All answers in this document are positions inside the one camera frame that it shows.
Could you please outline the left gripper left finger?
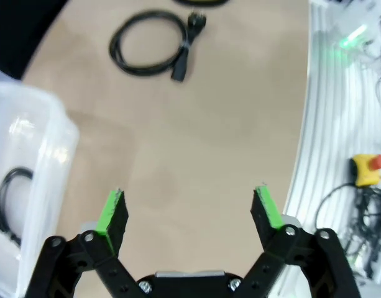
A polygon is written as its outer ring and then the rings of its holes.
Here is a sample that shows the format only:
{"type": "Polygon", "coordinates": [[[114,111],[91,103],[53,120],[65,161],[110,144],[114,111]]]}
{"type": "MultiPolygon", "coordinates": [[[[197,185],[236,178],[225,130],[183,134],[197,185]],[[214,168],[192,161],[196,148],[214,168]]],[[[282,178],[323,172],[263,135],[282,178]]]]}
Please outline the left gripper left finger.
{"type": "Polygon", "coordinates": [[[137,283],[118,254],[129,214],[124,193],[112,191],[96,228],[70,241],[48,237],[29,282],[26,297],[73,297],[81,275],[96,271],[112,297],[137,297],[137,283]]]}

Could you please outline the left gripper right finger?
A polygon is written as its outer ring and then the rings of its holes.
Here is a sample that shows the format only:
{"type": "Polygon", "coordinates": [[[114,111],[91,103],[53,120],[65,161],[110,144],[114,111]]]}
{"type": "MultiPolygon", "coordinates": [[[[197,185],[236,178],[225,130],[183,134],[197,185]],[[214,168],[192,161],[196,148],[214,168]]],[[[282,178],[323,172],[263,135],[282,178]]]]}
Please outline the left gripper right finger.
{"type": "Polygon", "coordinates": [[[245,297],[267,297],[286,266],[300,268],[312,297],[360,297],[334,230],[285,223],[267,186],[255,188],[250,212],[264,251],[244,277],[245,297]]]}

